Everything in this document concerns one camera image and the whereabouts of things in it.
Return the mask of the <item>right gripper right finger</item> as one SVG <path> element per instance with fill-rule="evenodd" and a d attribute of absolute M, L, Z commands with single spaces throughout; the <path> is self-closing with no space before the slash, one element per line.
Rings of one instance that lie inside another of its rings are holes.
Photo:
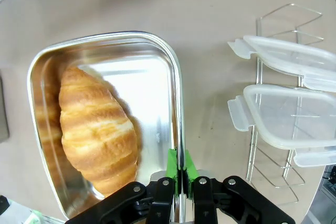
<path fill-rule="evenodd" d="M 236 223 L 295 223 L 294 219 L 239 176 L 222 182 L 200 175 L 185 151 L 184 191 L 194 204 L 194 223 L 219 223 L 217 210 Z"/>

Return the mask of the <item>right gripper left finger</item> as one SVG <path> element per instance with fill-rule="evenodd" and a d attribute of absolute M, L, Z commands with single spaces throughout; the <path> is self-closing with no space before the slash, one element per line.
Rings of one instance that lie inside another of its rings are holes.
<path fill-rule="evenodd" d="M 169 149 L 164 177 L 130 182 L 66 223 L 170 223 L 176 181 L 177 150 Z"/>

